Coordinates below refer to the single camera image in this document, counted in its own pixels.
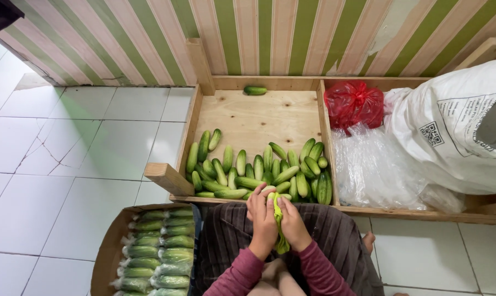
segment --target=person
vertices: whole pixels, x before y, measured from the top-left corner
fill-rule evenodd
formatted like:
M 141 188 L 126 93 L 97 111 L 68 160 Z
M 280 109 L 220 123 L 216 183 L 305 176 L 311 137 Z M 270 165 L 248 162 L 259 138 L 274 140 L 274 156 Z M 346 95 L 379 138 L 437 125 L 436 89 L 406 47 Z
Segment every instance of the person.
M 262 192 L 265 186 L 259 185 L 245 205 L 209 210 L 194 295 L 384 295 L 370 259 L 374 235 L 361 240 L 354 221 L 333 207 L 296 207 L 278 198 L 282 233 L 291 246 L 278 258 L 272 251 L 278 236 L 274 201 L 266 200 L 275 189 Z

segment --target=wall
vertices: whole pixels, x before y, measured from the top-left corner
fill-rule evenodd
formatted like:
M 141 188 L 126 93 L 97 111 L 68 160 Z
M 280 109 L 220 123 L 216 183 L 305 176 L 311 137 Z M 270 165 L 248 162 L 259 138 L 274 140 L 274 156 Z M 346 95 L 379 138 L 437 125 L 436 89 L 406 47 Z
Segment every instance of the wall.
M 496 0 L 13 0 L 0 38 L 60 85 L 216 75 L 435 76 L 496 36 Z

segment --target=white tile floor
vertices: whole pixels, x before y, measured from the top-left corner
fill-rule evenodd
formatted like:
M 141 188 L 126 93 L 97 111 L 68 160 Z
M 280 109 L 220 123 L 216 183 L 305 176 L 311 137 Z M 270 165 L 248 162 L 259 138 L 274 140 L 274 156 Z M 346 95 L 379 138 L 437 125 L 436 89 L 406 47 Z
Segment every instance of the white tile floor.
M 86 296 L 120 209 L 168 202 L 143 172 L 174 165 L 192 90 L 14 91 L 24 71 L 0 46 L 0 295 Z M 496 226 L 355 220 L 387 296 L 496 294 Z

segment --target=hand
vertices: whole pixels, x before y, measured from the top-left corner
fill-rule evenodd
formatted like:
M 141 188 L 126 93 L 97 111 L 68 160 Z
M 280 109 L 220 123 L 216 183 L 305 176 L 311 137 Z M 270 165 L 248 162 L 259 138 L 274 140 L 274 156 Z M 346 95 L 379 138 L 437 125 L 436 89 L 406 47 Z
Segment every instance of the hand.
M 246 202 L 248 207 L 246 217 L 253 222 L 253 239 L 248 248 L 261 261 L 264 261 L 270 254 L 278 234 L 274 217 L 274 201 L 271 199 L 265 201 L 270 192 L 275 192 L 275 189 L 268 189 L 261 193 L 264 187 L 266 183 L 259 185 Z
M 281 230 L 283 235 L 291 246 L 291 249 L 296 252 L 301 252 L 312 243 L 312 238 L 306 226 L 299 215 L 299 211 L 286 198 L 278 198 L 277 205 L 283 212 L 281 220 Z

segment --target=qr code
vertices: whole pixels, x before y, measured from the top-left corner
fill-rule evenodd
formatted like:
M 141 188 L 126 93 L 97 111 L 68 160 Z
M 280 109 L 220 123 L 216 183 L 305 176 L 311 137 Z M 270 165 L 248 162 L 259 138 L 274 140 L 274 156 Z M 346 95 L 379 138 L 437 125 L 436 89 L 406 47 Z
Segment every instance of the qr code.
M 422 132 L 422 135 L 427 139 L 427 141 L 429 141 L 429 144 L 433 147 L 444 143 L 444 140 L 442 139 L 442 136 L 438 131 L 436 121 L 420 127 L 420 132 Z

